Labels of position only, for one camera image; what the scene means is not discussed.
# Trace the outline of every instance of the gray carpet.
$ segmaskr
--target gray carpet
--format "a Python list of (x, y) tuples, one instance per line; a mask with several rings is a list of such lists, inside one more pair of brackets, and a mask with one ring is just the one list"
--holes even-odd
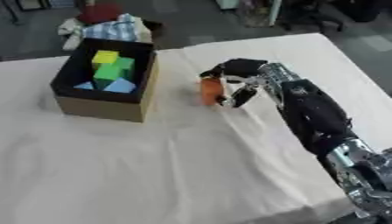
[[(232, 11), (221, 11), (214, 0), (115, 0), (124, 11), (165, 24), (157, 48), (168, 49), (213, 41), (274, 37), (317, 32), (315, 27), (296, 26), (293, 32), (280, 27), (246, 28)], [(372, 23), (358, 24), (332, 7), (324, 11), (346, 22), (344, 32), (328, 30), (327, 37), (387, 93), (392, 93), (392, 17), (382, 13)], [(19, 13), (24, 24), (9, 23), (0, 7), (0, 56), (6, 60), (67, 54), (57, 26), (77, 14), (76, 9)]]

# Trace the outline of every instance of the white paper surface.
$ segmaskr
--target white paper surface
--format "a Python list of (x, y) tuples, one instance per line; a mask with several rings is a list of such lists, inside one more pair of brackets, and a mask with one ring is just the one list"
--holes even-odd
[(283, 62), (371, 146), (392, 145), (391, 100), (320, 35), (159, 52), (143, 124), (62, 115), (49, 83), (67, 58), (3, 62), (0, 223), (322, 223), (350, 211), (264, 93), (240, 109), (201, 105), (198, 74), (239, 57)]

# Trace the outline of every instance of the white tablecloth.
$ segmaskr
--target white tablecloth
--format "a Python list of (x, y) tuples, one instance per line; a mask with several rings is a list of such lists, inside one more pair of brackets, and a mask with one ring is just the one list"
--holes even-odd
[(0, 223), (322, 223), (350, 211), (265, 93), (239, 109), (201, 105), (198, 74), (238, 57), (283, 62), (371, 146), (392, 146), (392, 101), (317, 34), (159, 52), (143, 124), (62, 115), (49, 82), (67, 58), (3, 62)]

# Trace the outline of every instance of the colored block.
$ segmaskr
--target colored block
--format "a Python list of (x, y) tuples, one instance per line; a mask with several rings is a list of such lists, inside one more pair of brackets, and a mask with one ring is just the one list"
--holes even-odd
[(127, 79), (129, 81), (132, 80), (132, 75), (133, 75), (133, 70), (135, 65), (134, 59), (118, 57), (117, 61), (115, 62), (115, 65), (123, 69), (122, 77), (124, 79)]
[(83, 82), (79, 85), (74, 86), (74, 88), (82, 88), (82, 89), (94, 89), (93, 83), (91, 81)]
[(132, 82), (125, 80), (124, 78), (118, 78), (113, 81), (110, 85), (103, 89), (104, 91), (116, 92), (116, 93), (125, 93), (128, 94), (132, 92), (136, 88), (135, 84)]
[(130, 70), (135, 64), (135, 60), (131, 58), (118, 57), (115, 64), (122, 69)]
[(98, 69), (102, 64), (113, 64), (117, 61), (119, 52), (98, 51), (93, 58), (93, 67)]
[(94, 82), (99, 89), (104, 89), (121, 77), (123, 70), (114, 64), (102, 64), (94, 75)]

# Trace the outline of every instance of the box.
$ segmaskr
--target box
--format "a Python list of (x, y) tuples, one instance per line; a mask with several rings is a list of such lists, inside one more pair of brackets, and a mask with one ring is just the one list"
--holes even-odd
[[(118, 51), (135, 59), (131, 94), (74, 88), (91, 81), (92, 58), (98, 50)], [(92, 116), (142, 123), (158, 77), (158, 63), (151, 44), (85, 38), (51, 83), (61, 110), (67, 115)]]

